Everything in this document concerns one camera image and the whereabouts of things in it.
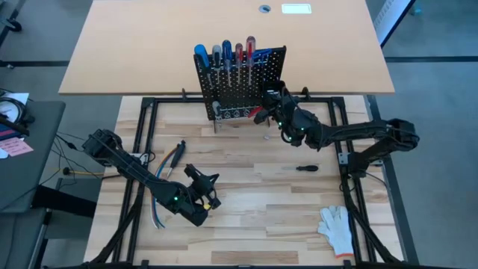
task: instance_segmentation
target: black pegboard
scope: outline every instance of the black pegboard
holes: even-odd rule
[[[211,68],[209,72],[214,87],[211,87],[208,77],[200,69],[197,58],[194,55],[194,64],[201,85],[202,96],[208,119],[214,120],[214,110],[212,102],[218,101],[221,105],[221,116],[223,119],[245,117],[248,111],[258,107],[261,104],[261,87],[263,81],[279,81],[284,65],[285,53],[287,49],[274,48],[269,56],[264,59],[254,60],[254,67],[251,71],[251,85],[249,86],[249,69],[246,67],[246,52],[243,53],[242,64],[240,68],[240,83],[238,84],[238,69],[235,59],[232,60],[230,72],[231,86],[228,83],[227,71],[224,70],[224,63],[221,63],[219,71],[219,83],[217,82],[217,71]],[[209,62],[213,63],[212,55],[208,55]]]

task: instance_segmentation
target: white work glove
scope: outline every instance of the white work glove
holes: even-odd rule
[[[317,231],[326,236],[334,248],[335,258],[353,256],[352,234],[349,228],[349,215],[344,206],[331,205],[320,210],[322,221]]]

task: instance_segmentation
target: pink sticky note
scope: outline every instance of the pink sticky note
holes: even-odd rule
[[[0,149],[3,149],[12,157],[33,151],[27,143],[17,137],[0,141]]]

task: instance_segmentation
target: white label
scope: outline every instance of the white label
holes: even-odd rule
[[[282,4],[283,14],[310,14],[312,8],[310,4]]]

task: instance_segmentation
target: light wood tabletop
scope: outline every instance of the light wood tabletop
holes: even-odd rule
[[[141,98],[123,97],[119,110],[115,132],[129,152],[133,147]],[[346,96],[345,101],[350,123],[369,120],[362,96]],[[326,104],[300,105],[315,113],[322,123],[330,124]],[[270,136],[269,140],[263,138],[265,134]],[[344,204],[333,146],[319,152],[305,145],[295,148],[282,142],[274,122],[268,128],[265,124],[255,125],[252,119],[224,121],[222,129],[215,134],[204,104],[160,104],[152,142],[157,158],[149,165],[151,172],[155,173],[165,153],[181,139],[187,143],[186,150],[169,180],[189,185],[190,179],[183,172],[186,164],[194,164],[206,175],[219,173],[216,189],[222,205],[210,211],[200,227],[156,205],[166,226],[157,230],[149,215],[151,194],[146,191],[134,256],[136,265],[142,259],[148,259],[151,265],[342,264],[326,239],[317,233],[320,209]],[[362,151],[372,143],[372,140],[360,140],[354,142],[354,146]],[[307,164],[316,164],[319,170],[315,173],[295,171],[297,165]],[[106,172],[117,173],[113,168]],[[370,168],[369,172],[383,177],[379,168]],[[385,186],[369,176],[361,182],[372,229],[391,253],[401,259]],[[103,181],[85,261],[94,258],[116,230],[124,189],[124,178]],[[122,260],[128,234],[129,230],[123,241]],[[361,248],[367,258],[363,238]]]
[[[311,13],[283,13],[295,3]],[[281,80],[291,92],[394,92],[365,0],[141,0],[93,1],[59,93],[200,93],[194,46],[211,54],[227,39],[245,49],[248,36],[256,49],[287,46]]]

